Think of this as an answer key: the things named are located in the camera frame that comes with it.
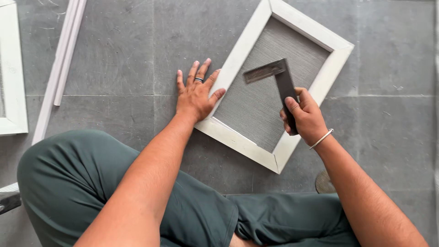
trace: person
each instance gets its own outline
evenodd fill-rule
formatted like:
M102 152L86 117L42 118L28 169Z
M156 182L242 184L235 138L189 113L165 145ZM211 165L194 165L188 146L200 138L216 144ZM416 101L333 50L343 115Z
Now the person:
M328 135L315 151L337 194L222 196L179 171L194 125L224 95L204 83L211 63L177 72L175 116L140 153L95 130L69 131L29 148L18 166L23 204L44 247L427 246L397 205ZM286 98L312 146L328 133L317 103ZM285 130L285 112L281 118Z

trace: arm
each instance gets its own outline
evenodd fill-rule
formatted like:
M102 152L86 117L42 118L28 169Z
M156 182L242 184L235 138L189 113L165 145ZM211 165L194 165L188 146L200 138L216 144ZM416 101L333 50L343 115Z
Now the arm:
M160 245L160 223L192 129L225 93L225 89L219 89L208 98L219 70L202 84L194 81L198 65L198 61L193 64L186 87L181 70L177 72L179 97L174 118L131 164L75 247ZM203 78L209 65L207 59L196 77Z
M300 104L291 97L285 99L285 104L296 119L300 136L311 146L323 137L328 129L319 106L308 91L296 88L296 93L300 96ZM284 112L281 112L281 118L284 120L285 130L290 133L291 129L286 123ZM327 136L314 149L325 164L361 246L428 246L409 218L332 135Z

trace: dark green pants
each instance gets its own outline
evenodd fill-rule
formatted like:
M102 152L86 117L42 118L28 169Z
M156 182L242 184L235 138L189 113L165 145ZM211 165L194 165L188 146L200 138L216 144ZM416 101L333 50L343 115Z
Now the dark green pants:
M138 154L93 130L58 134L29 148L18 184L42 245L72 246ZM336 195L224 197L180 171L160 225L162 246L227 247L233 232L260 245L359 246Z

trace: bracelet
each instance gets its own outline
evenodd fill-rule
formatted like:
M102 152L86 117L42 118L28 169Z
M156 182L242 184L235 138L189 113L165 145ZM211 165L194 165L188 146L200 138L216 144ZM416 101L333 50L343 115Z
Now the bracelet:
M329 132L326 133L326 135L324 135L320 140L318 140L316 142L316 144L312 145L309 149L313 149L315 146L317 146L317 144L319 144L321 141L323 141L323 139L325 139L327 136L329 136L330 133L332 133L334 131L334 129L329 129Z

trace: window screen frame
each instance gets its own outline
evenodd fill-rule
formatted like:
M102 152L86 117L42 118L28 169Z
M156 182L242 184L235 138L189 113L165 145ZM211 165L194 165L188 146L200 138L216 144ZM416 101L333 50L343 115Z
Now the window screen frame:
M0 118L0 136L28 133L17 4L13 0L0 0L0 61L5 111L5 117Z
M209 96L219 88L229 88L270 17L281 21L330 52L309 88L309 93L320 106L354 45L282 0L261 0L225 61ZM195 128L280 174L301 137L290 136L284 132L274 151L270 153L213 117L220 102L221 99L206 119L196 124Z

